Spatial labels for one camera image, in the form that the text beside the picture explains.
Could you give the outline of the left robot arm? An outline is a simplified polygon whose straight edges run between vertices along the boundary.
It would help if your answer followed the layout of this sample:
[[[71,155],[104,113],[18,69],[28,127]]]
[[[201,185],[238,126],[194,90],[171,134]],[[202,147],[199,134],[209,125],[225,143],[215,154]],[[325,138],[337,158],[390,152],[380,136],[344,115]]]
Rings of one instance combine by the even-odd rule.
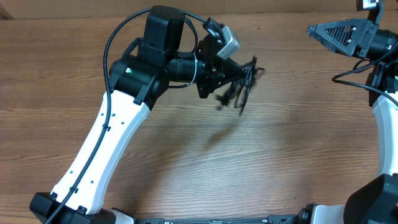
[[[153,6],[144,35],[134,39],[114,63],[103,64],[106,91],[93,127],[75,160],[49,193],[37,193],[31,212],[42,223],[134,223],[116,208],[105,210],[104,197],[113,173],[133,134],[156,101],[169,89],[197,86],[200,98],[227,86],[218,97],[243,110],[256,74],[256,61],[238,64],[231,56],[240,47],[236,34],[212,18],[201,19],[204,39],[182,52],[184,27],[195,14],[169,6]]]

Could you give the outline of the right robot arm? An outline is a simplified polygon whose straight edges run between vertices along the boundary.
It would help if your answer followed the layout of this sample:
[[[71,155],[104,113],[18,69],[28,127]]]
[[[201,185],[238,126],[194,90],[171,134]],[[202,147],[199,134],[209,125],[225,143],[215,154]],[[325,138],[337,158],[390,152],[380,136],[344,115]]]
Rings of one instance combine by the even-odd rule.
[[[377,177],[355,191],[343,205],[309,204],[296,223],[397,223],[397,34],[377,21],[349,19],[310,25],[307,34],[328,50],[359,58],[350,73],[372,69],[365,84],[376,118]]]

